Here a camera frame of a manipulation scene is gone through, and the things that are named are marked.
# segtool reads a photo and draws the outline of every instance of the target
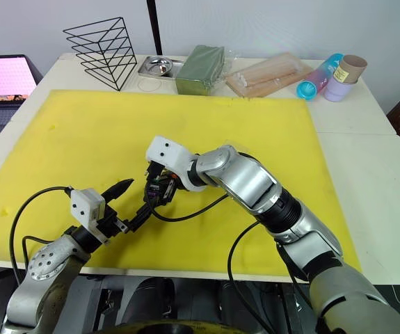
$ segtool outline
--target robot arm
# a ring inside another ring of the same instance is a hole
[[[334,234],[256,159],[230,145],[191,154],[161,136],[152,141],[146,159],[148,179],[165,168],[177,174],[187,190],[219,186],[262,223],[292,274],[310,282],[320,333],[400,333],[399,313],[343,261]]]
[[[6,310],[3,334],[52,333],[68,289],[90,254],[119,232],[135,232],[150,217],[143,205],[130,221],[121,221],[108,202],[122,195],[132,179],[123,180],[103,194],[94,189],[71,190],[70,211],[81,226],[71,227],[56,241],[42,247],[32,258],[26,276],[14,291]],[[152,204],[170,202],[175,185],[169,177],[153,184]]]

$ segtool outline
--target metal tray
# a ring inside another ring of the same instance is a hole
[[[147,70],[147,63],[149,62],[150,58],[153,58],[153,56],[148,56],[144,60],[143,64],[139,67],[138,75],[141,75],[142,77],[148,77],[148,78],[156,78],[156,79],[163,79],[163,80],[175,80],[175,77],[177,76],[179,70],[181,70],[181,67],[183,67],[183,64],[184,64],[184,61],[176,61],[176,60],[171,59],[171,61],[173,63],[172,69],[170,71],[168,71],[167,73],[159,76],[159,75],[152,74]]]

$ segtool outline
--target yellow foam mat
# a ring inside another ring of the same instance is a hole
[[[99,192],[118,180],[135,182],[111,202],[120,218],[131,219],[143,204],[145,151],[155,135],[191,152],[225,143],[257,157],[335,233],[346,261],[360,268],[326,168],[317,134],[301,100],[186,95],[151,95],[56,90],[31,121],[0,170],[0,260],[9,260],[8,235],[16,211],[34,192],[48,186],[93,187]],[[178,191],[158,211],[183,216],[209,204],[223,191]],[[112,238],[87,267],[225,272],[230,246],[254,218],[231,199],[189,221],[149,219],[136,233]],[[16,230],[55,239],[71,225],[69,198],[47,193],[24,211]],[[29,252],[39,245],[29,241]],[[236,273],[287,275],[272,237],[262,226],[249,232],[234,255]]]

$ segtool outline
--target plastic packaging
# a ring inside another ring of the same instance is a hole
[[[326,86],[323,96],[328,101],[340,102],[344,99],[345,95],[349,93],[354,85],[354,83],[338,82],[338,80],[332,76],[328,82],[328,85]]]
[[[343,54],[333,54],[315,71],[312,71],[306,79],[297,86],[297,96],[307,101],[314,99],[326,86],[343,57]]]
[[[224,47],[197,45],[175,77],[178,94],[211,95],[231,66],[231,53]]]
[[[232,73],[226,81],[240,96],[263,97],[305,78],[311,71],[300,59],[284,53]]]

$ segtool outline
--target black cable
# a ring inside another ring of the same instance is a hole
[[[292,284],[293,286],[297,289],[298,293],[302,296],[303,300],[308,304],[308,306],[311,306],[311,302],[308,299],[308,297],[306,297],[305,292],[303,292],[303,290],[300,288],[300,285],[298,285],[296,278],[294,277],[294,275],[292,274],[292,272],[288,269],[288,273],[289,273],[289,277],[291,277],[292,280]]]
[[[269,292],[264,291],[263,289],[259,289],[260,303],[262,304],[262,310],[263,310],[263,313],[264,313],[264,317],[266,318],[266,320],[268,320],[268,323],[271,326],[271,328],[275,328],[274,324],[269,319],[268,312],[266,311],[266,308],[264,307],[264,302],[263,302],[264,298],[263,297],[264,297],[265,294],[268,294],[268,293]]]
[[[26,235],[25,237],[22,238],[22,251],[24,252],[24,261],[25,261],[25,270],[28,268],[28,251],[26,250],[26,240],[33,240],[36,242],[39,242],[41,244],[50,244],[53,241],[50,240],[44,240],[41,238],[34,237],[33,235]]]
[[[150,212],[152,212],[152,214],[157,217],[158,219],[161,219],[162,221],[170,221],[170,222],[174,222],[174,221],[185,221],[187,219],[193,218],[195,216],[198,216],[199,214],[202,214],[203,212],[206,212],[207,210],[209,210],[210,208],[214,207],[215,205],[217,205],[219,202],[221,202],[222,200],[224,200],[225,198],[229,197],[227,194],[221,196],[219,199],[213,201],[211,204],[207,205],[206,207],[203,207],[201,210],[194,212],[192,214],[189,214],[187,216],[184,217],[178,217],[178,218],[168,218],[165,216],[160,215],[158,212],[155,211],[155,209],[152,206],[152,203],[150,202],[149,199],[149,193],[148,193],[148,189],[149,189],[149,182],[145,185],[145,189],[144,189],[144,201],[147,204],[147,206],[150,209]]]
[[[269,327],[269,325],[260,317],[260,315],[257,313],[257,311],[249,304],[249,302],[244,298],[243,294],[237,287],[237,284],[234,281],[234,276],[232,276],[232,256],[234,255],[235,248],[237,247],[237,244],[239,243],[240,239],[248,233],[252,228],[260,224],[259,221],[256,221],[252,225],[249,225],[240,235],[235,239],[234,244],[230,248],[229,256],[227,257],[227,274],[229,276],[229,281],[230,284],[233,286],[235,289],[235,292],[237,293],[237,296],[239,297],[240,301],[243,303],[244,307],[249,311],[249,313],[259,322],[260,325],[264,328],[268,334],[276,334],[276,331],[274,328]]]
[[[21,283],[21,274],[19,268],[17,268],[17,263],[16,263],[16,256],[14,254],[14,233],[16,231],[16,226],[17,222],[19,221],[19,217],[22,214],[22,212],[25,210],[26,206],[36,197],[39,195],[42,195],[43,193],[46,193],[48,191],[53,191],[53,190],[64,190],[64,191],[69,191],[71,188],[68,186],[51,186],[49,188],[45,188],[41,191],[38,191],[34,195],[32,195],[28,200],[25,201],[24,204],[20,207],[19,211],[17,211],[16,216],[14,217],[13,224],[11,225],[11,231],[10,231],[10,239],[9,239],[9,251],[10,251],[10,259],[11,259],[11,265],[13,266],[13,271],[14,271],[14,277],[16,278],[17,285],[20,285]]]

